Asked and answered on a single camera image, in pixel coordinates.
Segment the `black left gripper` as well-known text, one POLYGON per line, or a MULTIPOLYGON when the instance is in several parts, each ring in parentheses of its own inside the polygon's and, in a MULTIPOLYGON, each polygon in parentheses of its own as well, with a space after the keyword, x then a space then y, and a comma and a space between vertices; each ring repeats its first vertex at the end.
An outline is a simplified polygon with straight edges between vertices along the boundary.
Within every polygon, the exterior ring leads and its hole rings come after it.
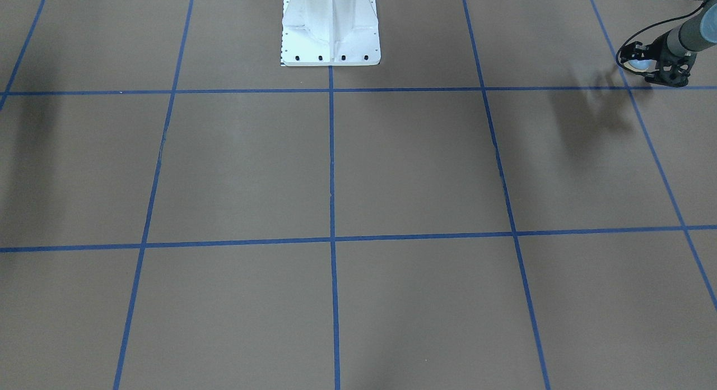
POLYGON ((651 44, 643 44, 640 41, 630 43, 630 59, 653 59, 654 70, 638 74, 644 76, 648 83, 669 88, 688 86, 692 66, 696 62, 696 56, 691 52, 674 54, 663 41, 651 44))

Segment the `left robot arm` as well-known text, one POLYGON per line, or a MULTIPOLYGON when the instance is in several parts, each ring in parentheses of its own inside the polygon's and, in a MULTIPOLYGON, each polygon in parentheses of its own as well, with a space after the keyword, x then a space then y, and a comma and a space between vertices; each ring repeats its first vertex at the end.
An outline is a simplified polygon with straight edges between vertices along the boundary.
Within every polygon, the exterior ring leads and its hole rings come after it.
POLYGON ((617 63, 646 82, 671 88, 688 86, 697 53, 715 46, 715 0, 699 1, 693 12, 672 21, 682 24, 657 37, 650 44, 628 39, 616 55, 617 63))

